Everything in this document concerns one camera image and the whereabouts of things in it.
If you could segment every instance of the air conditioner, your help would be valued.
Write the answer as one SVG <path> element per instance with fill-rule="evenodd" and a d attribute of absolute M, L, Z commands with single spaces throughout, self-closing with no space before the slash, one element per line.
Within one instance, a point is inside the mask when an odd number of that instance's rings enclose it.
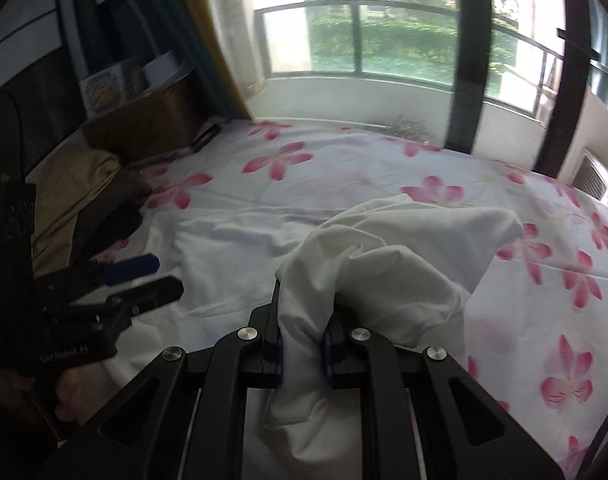
<path fill-rule="evenodd" d="M 608 206 L 608 168 L 590 150 L 584 150 L 572 185 Z"/>

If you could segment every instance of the black pole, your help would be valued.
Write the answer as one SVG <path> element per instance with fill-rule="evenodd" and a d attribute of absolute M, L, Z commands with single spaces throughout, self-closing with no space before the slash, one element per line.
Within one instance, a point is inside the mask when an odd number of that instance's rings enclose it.
<path fill-rule="evenodd" d="M 470 153 L 490 61 L 492 0 L 459 0 L 458 53 L 446 148 Z"/>
<path fill-rule="evenodd" d="M 588 0 L 565 0 L 564 67 L 559 92 L 535 168 L 557 177 L 580 120 L 590 71 L 590 11 Z"/>

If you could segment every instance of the hand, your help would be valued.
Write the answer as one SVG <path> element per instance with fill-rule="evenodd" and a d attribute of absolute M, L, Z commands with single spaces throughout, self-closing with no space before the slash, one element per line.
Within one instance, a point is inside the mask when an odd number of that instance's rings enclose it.
<path fill-rule="evenodd" d="M 0 406 L 31 424 L 42 420 L 28 396 L 34 382 L 35 379 L 21 377 L 12 368 L 0 370 Z"/>
<path fill-rule="evenodd" d="M 60 400 L 55 408 L 59 420 L 87 423 L 106 404 L 119 387 L 104 368 L 95 363 L 63 372 L 55 393 Z"/>
<path fill-rule="evenodd" d="M 31 424 L 42 420 L 28 396 L 34 382 L 35 379 L 21 377 L 12 368 L 0 370 L 0 406 Z M 76 420 L 85 424 L 118 390 L 99 364 L 65 370 L 55 388 L 60 400 L 55 414 L 64 422 Z"/>

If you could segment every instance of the bed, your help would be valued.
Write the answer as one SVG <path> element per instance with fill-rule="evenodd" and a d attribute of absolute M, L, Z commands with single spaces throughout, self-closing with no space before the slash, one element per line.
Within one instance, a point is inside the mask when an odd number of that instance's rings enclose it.
<path fill-rule="evenodd" d="M 244 326 L 270 300 L 279 259 L 335 212 L 400 193 L 446 207 L 500 206 L 518 213 L 524 238 L 498 250 L 466 305 L 461 364 L 575 476 L 608 413 L 608 208 L 500 161 L 373 132 L 220 124 L 199 153 L 142 170 L 153 187 L 142 226 L 97 256 L 153 252 L 161 272 L 186 289 L 122 335 L 117 357 L 104 364 L 117 384 L 167 346 L 194 351 Z M 255 235 L 229 229 L 232 218 Z M 221 260 L 200 259 L 193 235 Z M 245 475 L 283 478 L 255 434 L 260 404 L 252 397 Z"/>

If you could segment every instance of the yellow curtain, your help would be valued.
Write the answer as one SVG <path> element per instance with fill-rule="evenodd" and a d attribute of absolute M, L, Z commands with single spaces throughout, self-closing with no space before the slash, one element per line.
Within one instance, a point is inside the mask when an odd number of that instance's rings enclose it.
<path fill-rule="evenodd" d="M 195 27 L 197 27 L 197 30 L 199 30 L 202 40 L 209 49 L 215 66 L 219 70 L 222 79 L 225 81 L 228 91 L 234 97 L 237 106 L 239 106 L 242 112 L 244 112 L 247 117 L 250 117 L 251 115 L 248 112 L 244 98 L 242 98 L 242 94 L 235 84 L 235 80 L 230 73 L 226 59 L 224 59 L 222 50 L 219 47 L 219 41 L 217 40 L 217 34 L 215 33 L 215 25 L 213 24 L 213 19 L 210 15 L 208 0 L 184 0 L 184 3 L 191 13 L 193 23 L 195 24 Z"/>

